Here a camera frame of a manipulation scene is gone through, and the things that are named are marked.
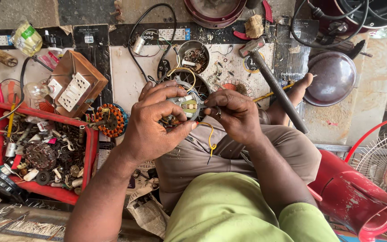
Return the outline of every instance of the bare foot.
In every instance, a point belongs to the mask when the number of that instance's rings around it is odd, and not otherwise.
[[[292,104],[296,107],[304,97],[305,89],[311,84],[313,81],[313,74],[307,73],[304,78],[297,81],[286,94],[291,100]],[[282,106],[280,106],[279,102],[274,102],[267,110],[266,113],[270,118],[271,125],[288,125],[289,117],[286,114],[285,110],[283,110]]]

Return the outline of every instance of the yellow plastic bag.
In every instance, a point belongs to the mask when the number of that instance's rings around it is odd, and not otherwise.
[[[10,41],[27,56],[33,56],[41,49],[43,39],[23,16],[17,29],[13,30]]]

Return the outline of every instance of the red plastic tray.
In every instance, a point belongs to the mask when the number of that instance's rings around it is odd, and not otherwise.
[[[6,103],[0,103],[0,117],[3,116],[3,113],[7,110],[10,110],[11,105]],[[73,118],[67,118],[64,116],[60,116],[57,114],[32,109],[32,108],[22,108],[19,107],[16,112],[23,113],[26,115],[32,115],[39,118],[45,118],[47,120],[52,120],[64,124],[70,124],[74,126],[86,125],[87,123],[83,121],[79,121]],[[0,121],[0,130],[3,130],[5,126],[8,124],[8,118]],[[92,174],[92,168],[95,162],[95,157],[97,154],[98,147],[98,131],[93,130],[91,128],[85,128],[86,130],[86,153],[84,160],[84,173],[83,173],[83,185],[82,190],[85,189],[86,185],[89,183]],[[5,152],[3,147],[4,138],[0,132],[0,166],[3,165],[3,154]],[[9,176],[14,182],[20,182],[20,178],[17,176]],[[17,184],[19,187],[29,191],[38,193],[41,195],[45,195],[51,197],[53,199],[66,202],[68,204],[76,204],[79,196],[74,193],[74,191],[68,191],[66,189],[60,187],[51,187],[51,186],[41,186],[36,182],[22,182]]]

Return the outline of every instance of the grey trousers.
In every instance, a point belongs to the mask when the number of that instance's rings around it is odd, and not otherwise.
[[[214,127],[211,144],[218,144],[210,163],[208,138],[211,128],[199,125],[174,150],[155,160],[159,176],[159,196],[164,209],[172,212],[189,183],[209,172],[237,172],[257,180],[255,168],[239,157],[241,144],[226,134],[222,125],[207,116],[204,120]],[[314,144],[300,131],[287,126],[261,124],[262,132],[292,169],[306,183],[314,181],[321,159]]]

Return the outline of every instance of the hammer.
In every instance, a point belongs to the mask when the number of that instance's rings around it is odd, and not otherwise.
[[[305,125],[301,116],[293,106],[291,100],[289,100],[288,96],[283,91],[282,86],[278,82],[277,78],[271,72],[270,68],[267,66],[267,64],[265,63],[264,59],[262,58],[261,54],[258,51],[264,45],[265,45],[264,38],[259,37],[256,40],[249,41],[238,51],[242,58],[246,58],[247,56],[250,56],[252,58],[253,62],[256,64],[261,74],[264,76],[265,81],[268,83],[271,90],[274,92],[274,95],[276,95],[280,105],[288,114],[292,123],[294,123],[295,128],[297,128],[299,131],[303,132],[304,134],[307,134],[309,132],[307,126]]]

